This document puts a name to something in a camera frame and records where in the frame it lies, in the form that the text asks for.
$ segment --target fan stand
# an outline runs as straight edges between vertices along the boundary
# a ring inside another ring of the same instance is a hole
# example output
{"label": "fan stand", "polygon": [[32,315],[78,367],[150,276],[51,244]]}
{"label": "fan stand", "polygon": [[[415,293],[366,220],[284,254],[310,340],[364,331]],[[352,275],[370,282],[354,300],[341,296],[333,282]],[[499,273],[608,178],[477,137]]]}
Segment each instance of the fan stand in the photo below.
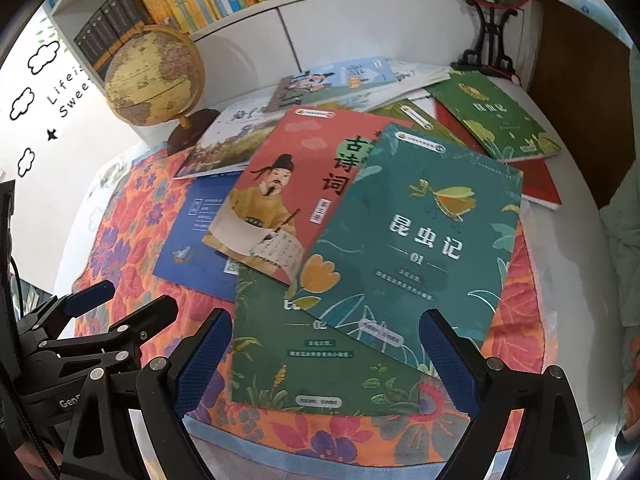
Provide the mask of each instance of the fan stand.
{"label": "fan stand", "polygon": [[174,128],[166,144],[167,155],[175,155],[175,153],[195,146],[219,115],[220,112],[217,110],[203,108],[190,116],[179,116],[180,124]]}
{"label": "fan stand", "polygon": [[[482,8],[475,0],[466,0],[466,3],[476,8],[480,17],[480,34],[474,48],[468,48],[462,54],[458,62],[451,63],[454,70],[478,70],[486,76],[511,78],[516,71],[513,67],[513,59],[504,53],[504,26],[510,16],[517,16],[514,9],[507,9],[500,18],[500,23],[495,23],[495,7],[489,7],[489,22],[487,23]],[[487,64],[482,63],[482,49],[484,37],[489,35],[489,57]],[[498,53],[494,59],[495,38],[498,39]]]}

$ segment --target floral tablecloth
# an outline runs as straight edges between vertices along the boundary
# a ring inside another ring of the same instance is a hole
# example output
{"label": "floral tablecloth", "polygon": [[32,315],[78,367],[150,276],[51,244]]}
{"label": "floral tablecloth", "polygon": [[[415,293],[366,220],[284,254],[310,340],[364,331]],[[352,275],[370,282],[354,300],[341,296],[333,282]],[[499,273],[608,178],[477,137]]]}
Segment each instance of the floral tablecloth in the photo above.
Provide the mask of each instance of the floral tablecloth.
{"label": "floral tablecloth", "polygon": [[[107,279],[116,286],[112,301],[77,320],[76,335],[105,332],[110,324],[162,294],[176,299],[177,320],[143,345],[143,365],[157,355],[168,356],[215,307],[234,312],[231,302],[152,275],[190,185],[189,180],[172,180],[184,157],[184,153],[167,157],[162,150],[123,177],[98,228],[88,265],[74,285],[79,290]],[[498,356],[517,370],[541,372],[553,358],[555,345],[543,322],[536,282],[527,243],[518,228],[506,285],[482,354]],[[433,465],[446,461],[468,423],[466,415],[453,407],[442,383],[427,375],[420,386],[425,401],[419,415],[303,415],[236,404],[230,400],[230,352],[186,425],[201,438],[250,455],[256,462],[350,479],[371,478],[378,468],[385,471],[385,478],[393,478],[394,471],[400,474],[404,467],[424,466],[420,477],[434,478],[439,467]],[[513,445],[520,417],[512,414],[501,450]]]}

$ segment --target blue fabric border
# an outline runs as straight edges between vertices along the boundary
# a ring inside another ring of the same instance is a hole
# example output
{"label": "blue fabric border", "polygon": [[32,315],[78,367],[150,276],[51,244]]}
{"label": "blue fabric border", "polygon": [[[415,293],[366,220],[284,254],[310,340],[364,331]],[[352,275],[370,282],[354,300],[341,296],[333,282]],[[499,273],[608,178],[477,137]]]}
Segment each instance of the blue fabric border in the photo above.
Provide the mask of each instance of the blue fabric border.
{"label": "blue fabric border", "polygon": [[[193,436],[211,442],[245,459],[287,471],[292,474],[319,476],[330,480],[435,480],[444,466],[443,462],[411,465],[405,467],[366,467],[360,465],[331,462],[311,456],[300,456],[280,451],[263,444],[256,444],[244,438],[208,426],[190,416],[182,420],[185,428]],[[494,473],[502,473],[511,451],[499,451],[495,455]]]}

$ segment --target blue gripper pad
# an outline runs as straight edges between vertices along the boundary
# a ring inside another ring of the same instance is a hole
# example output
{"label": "blue gripper pad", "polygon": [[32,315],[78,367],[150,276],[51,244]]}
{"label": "blue gripper pad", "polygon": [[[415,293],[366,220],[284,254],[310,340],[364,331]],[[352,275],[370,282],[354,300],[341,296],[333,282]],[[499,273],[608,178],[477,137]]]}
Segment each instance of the blue gripper pad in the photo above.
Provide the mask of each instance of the blue gripper pad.
{"label": "blue gripper pad", "polygon": [[[450,330],[453,337],[458,337]],[[428,311],[420,316],[418,333],[456,409],[476,418],[481,408],[476,377]]]}
{"label": "blue gripper pad", "polygon": [[116,289],[109,280],[96,283],[69,296],[64,308],[65,314],[70,317],[80,317],[97,306],[112,300],[115,293]]}
{"label": "blue gripper pad", "polygon": [[206,330],[206,324],[211,324],[211,327],[175,380],[174,412],[180,420],[185,413],[192,412],[198,407],[200,399],[209,386],[209,381],[231,341],[231,316],[226,310],[222,310],[218,318],[212,320],[211,318],[216,316],[216,310],[221,309],[215,309],[213,315],[203,323],[201,330],[203,328]]}

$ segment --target brown wooden panel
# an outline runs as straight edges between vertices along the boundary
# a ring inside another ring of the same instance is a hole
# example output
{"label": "brown wooden panel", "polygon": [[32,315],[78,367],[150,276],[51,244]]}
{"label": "brown wooden panel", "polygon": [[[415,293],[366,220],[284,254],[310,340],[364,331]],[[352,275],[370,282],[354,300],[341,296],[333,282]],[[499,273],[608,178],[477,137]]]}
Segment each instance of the brown wooden panel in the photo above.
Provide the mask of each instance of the brown wooden panel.
{"label": "brown wooden panel", "polygon": [[564,3],[537,1],[544,7],[544,22],[529,94],[602,207],[635,159],[629,49]]}

